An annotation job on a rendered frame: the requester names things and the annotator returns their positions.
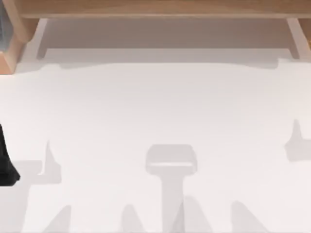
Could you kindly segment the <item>wooden cupboard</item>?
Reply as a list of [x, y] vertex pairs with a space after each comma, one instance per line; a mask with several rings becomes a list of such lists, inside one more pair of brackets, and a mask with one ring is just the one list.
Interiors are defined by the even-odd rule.
[[311, 0], [0, 0], [7, 72], [57, 64], [311, 65]]

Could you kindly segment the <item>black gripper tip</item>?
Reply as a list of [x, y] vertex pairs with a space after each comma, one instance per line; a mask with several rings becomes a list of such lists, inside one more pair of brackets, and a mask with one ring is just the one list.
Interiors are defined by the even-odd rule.
[[0, 124], [0, 186], [13, 186], [19, 180], [20, 174], [9, 157], [2, 125]]

